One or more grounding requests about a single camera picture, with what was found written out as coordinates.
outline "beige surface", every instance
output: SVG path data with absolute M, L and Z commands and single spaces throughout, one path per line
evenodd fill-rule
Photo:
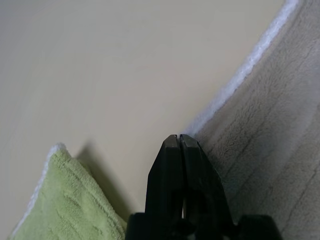
M 163 139 L 232 77 L 282 3 L 1 1 L 0 238 L 58 141 L 73 155 L 90 143 L 128 209 L 142 211 Z

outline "fabric texture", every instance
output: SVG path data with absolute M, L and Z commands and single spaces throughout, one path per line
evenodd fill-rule
M 124 240 L 126 223 L 115 213 L 89 168 L 57 145 L 26 214 L 10 240 Z
M 193 134 L 235 220 L 274 218 L 285 240 L 320 238 L 320 1 L 300 1 L 231 98 Z

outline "green towel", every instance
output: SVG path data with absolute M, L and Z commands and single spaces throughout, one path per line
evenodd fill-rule
M 27 211 L 9 240 L 124 240 L 116 214 L 90 170 L 54 146 Z

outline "green microfiber cloth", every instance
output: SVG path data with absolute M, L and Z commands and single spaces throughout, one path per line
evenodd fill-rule
M 9 240 L 124 240 L 116 214 L 84 163 L 54 146 L 21 221 Z

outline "black clamp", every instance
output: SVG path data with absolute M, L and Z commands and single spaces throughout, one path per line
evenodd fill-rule
M 126 240 L 281 240 L 270 216 L 234 224 L 221 179 L 199 143 L 170 135 L 148 175 L 145 213 L 130 216 Z

